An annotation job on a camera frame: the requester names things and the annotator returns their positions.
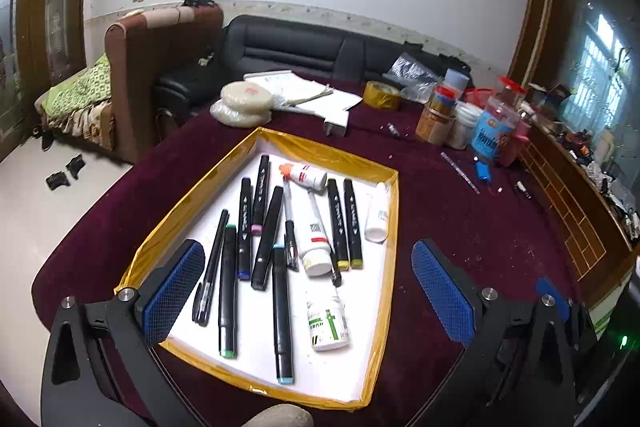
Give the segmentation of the black marker green end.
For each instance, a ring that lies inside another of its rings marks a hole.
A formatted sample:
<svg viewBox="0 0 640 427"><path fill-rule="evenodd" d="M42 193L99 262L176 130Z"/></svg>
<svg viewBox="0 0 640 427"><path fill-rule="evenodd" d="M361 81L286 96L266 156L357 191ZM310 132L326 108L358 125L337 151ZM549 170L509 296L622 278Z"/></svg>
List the black marker green end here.
<svg viewBox="0 0 640 427"><path fill-rule="evenodd" d="M219 354L225 359L234 359L235 334L235 286L236 286L236 228L224 228L224 246L220 264L218 340Z"/></svg>

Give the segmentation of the black marker yellow end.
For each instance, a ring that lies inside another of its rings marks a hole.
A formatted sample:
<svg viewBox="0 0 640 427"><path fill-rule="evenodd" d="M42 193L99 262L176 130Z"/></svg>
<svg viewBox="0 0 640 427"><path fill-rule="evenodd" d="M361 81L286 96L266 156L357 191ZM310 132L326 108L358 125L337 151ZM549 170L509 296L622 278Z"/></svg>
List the black marker yellow end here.
<svg viewBox="0 0 640 427"><path fill-rule="evenodd" d="M337 191L336 180L328 180L328 199L331 211L331 225L333 246L336 256L337 269L348 271L350 267L348 248L346 243L346 231L343 220L342 204Z"/></svg>

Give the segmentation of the black marker pink end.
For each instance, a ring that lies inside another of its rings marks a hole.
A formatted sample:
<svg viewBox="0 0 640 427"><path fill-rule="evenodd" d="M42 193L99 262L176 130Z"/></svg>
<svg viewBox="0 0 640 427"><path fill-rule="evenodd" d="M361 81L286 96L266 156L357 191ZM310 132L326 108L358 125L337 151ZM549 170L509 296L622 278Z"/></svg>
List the black marker pink end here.
<svg viewBox="0 0 640 427"><path fill-rule="evenodd" d="M254 236L262 235L262 227L265 221L265 211L268 199L270 158L268 155L260 156L258 175L254 193L252 223L250 231Z"/></svg>

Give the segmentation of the white bottle orange cap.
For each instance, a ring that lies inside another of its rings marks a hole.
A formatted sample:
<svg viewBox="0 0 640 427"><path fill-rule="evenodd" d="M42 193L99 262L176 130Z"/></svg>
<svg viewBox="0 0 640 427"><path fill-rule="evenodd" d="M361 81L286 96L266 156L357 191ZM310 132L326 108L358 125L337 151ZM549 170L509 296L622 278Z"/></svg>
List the white bottle orange cap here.
<svg viewBox="0 0 640 427"><path fill-rule="evenodd" d="M288 162L279 166L285 180L291 181L307 190L322 193L326 188L328 174L311 165L300 162Z"/></svg>

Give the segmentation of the black marker blue end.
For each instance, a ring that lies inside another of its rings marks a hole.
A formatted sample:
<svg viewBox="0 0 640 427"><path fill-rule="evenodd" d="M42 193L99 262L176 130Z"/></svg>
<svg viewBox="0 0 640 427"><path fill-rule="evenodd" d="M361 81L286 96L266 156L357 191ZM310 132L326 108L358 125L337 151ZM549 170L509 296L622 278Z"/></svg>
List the black marker blue end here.
<svg viewBox="0 0 640 427"><path fill-rule="evenodd" d="M250 279L250 255L252 254L252 232L250 231L250 220L252 220L252 187L250 179L241 180L239 225L238 225L238 266L236 274L240 281Z"/></svg>

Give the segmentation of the blue labelled plastic jar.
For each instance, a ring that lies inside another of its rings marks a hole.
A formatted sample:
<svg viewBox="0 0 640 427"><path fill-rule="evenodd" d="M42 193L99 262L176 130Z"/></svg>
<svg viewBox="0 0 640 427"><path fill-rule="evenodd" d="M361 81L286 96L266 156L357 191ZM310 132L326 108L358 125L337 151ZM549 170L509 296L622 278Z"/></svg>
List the blue labelled plastic jar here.
<svg viewBox="0 0 640 427"><path fill-rule="evenodd" d="M491 95L478 118L471 141L476 155L489 164L495 162L519 121L520 115L511 104Z"/></svg>

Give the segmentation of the black marker yellow band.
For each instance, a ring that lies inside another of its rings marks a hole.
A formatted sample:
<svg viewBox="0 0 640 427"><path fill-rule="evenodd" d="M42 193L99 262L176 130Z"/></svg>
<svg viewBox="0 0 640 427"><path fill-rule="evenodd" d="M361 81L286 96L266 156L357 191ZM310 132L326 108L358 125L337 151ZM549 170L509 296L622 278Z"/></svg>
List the black marker yellow band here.
<svg viewBox="0 0 640 427"><path fill-rule="evenodd" d="M349 248L350 267L352 269L362 269L362 246L360 239L360 223L358 218L357 203L352 179L344 180L344 196L346 211L346 230Z"/></svg>

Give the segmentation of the silver tweezers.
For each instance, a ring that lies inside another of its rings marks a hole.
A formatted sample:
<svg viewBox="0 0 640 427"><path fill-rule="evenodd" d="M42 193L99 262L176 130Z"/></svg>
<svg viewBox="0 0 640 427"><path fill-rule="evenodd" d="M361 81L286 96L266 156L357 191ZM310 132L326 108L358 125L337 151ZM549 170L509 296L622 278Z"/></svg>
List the silver tweezers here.
<svg viewBox="0 0 640 427"><path fill-rule="evenodd" d="M478 187L472 182L472 180L468 177L468 175L449 157L449 155L447 155L445 152L440 152L440 157L446 161L446 163L452 168L454 169L454 171L457 173L458 176L460 176L460 178L469 185L469 187L471 187L471 190L477 194L480 195L480 190L478 189Z"/></svg>

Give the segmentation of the black marker light-blue band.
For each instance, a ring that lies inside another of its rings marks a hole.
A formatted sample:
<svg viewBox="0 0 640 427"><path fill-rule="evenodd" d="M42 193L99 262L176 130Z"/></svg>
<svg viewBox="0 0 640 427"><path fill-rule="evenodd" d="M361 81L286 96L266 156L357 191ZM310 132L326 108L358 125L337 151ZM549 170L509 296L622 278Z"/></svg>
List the black marker light-blue band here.
<svg viewBox="0 0 640 427"><path fill-rule="evenodd" d="M290 300L288 300L288 266L285 250L272 250L272 311L273 346L276 357L277 381L280 385L294 384L294 361L291 333Z"/></svg>

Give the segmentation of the thin black pen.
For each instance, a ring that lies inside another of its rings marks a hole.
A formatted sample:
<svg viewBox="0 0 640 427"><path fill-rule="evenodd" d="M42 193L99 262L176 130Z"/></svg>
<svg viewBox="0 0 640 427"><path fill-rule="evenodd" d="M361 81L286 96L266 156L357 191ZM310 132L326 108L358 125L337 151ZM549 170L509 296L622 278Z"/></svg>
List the thin black pen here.
<svg viewBox="0 0 640 427"><path fill-rule="evenodd" d="M228 220L229 211L224 209L220 214L213 247L209 254L203 280L198 283L198 288L196 288L192 307L192 320L202 327L208 325L210 309L212 309L218 261L222 244L224 243L224 229L228 225Z"/></svg>

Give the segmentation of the wooden cabinet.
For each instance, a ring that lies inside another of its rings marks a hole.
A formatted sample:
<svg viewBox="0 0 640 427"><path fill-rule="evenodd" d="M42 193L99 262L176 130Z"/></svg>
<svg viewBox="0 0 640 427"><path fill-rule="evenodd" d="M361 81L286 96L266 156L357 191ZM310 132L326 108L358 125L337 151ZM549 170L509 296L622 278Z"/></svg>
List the wooden cabinet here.
<svg viewBox="0 0 640 427"><path fill-rule="evenodd" d="M536 124L520 158L542 191L587 306L597 306L634 266L632 246L597 187L564 148Z"/></svg>

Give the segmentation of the blue battery pack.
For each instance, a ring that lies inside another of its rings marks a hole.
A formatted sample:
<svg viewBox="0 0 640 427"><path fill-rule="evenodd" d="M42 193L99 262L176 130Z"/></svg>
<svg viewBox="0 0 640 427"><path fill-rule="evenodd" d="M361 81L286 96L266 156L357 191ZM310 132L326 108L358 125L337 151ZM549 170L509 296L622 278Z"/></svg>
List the blue battery pack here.
<svg viewBox="0 0 640 427"><path fill-rule="evenodd" d="M475 171L476 171L477 178L480 179L480 181L484 181L486 183L490 183L491 182L491 173L490 173L489 166L486 164L486 162L478 160L474 164L474 166L475 166Z"/></svg>

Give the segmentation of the black marker plain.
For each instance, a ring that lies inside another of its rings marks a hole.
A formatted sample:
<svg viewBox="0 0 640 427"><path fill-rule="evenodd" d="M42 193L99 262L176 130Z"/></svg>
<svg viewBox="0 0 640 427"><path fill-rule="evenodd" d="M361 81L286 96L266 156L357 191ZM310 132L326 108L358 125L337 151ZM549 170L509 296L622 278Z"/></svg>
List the black marker plain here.
<svg viewBox="0 0 640 427"><path fill-rule="evenodd" d="M263 291L267 284L268 269L271 260L271 249L276 240L280 212L282 207L283 187L273 189L267 210L266 221L262 228L262 237L258 245L250 286L256 291Z"/></svg>

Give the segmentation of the small white bottle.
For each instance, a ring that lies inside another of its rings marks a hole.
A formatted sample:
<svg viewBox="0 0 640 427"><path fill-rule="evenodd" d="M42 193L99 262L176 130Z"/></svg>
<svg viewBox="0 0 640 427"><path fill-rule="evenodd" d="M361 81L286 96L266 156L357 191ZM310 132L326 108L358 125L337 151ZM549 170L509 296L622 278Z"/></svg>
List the small white bottle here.
<svg viewBox="0 0 640 427"><path fill-rule="evenodd" d="M299 259L308 277L321 277L332 270L329 239L317 218L296 227L296 239Z"/></svg>
<svg viewBox="0 0 640 427"><path fill-rule="evenodd" d="M388 210L390 209L390 192L385 183L376 184L375 193L370 202L364 237L368 242L383 244L388 235Z"/></svg>

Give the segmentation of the white plastic bottle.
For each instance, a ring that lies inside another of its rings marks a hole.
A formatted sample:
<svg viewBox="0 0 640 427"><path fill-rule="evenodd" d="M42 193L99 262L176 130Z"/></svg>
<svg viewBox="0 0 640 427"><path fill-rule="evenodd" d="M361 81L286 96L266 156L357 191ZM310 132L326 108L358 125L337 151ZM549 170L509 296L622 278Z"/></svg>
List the white plastic bottle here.
<svg viewBox="0 0 640 427"><path fill-rule="evenodd" d="M324 352L350 343L343 303L333 286L310 285L306 290L307 322L311 346Z"/></svg>

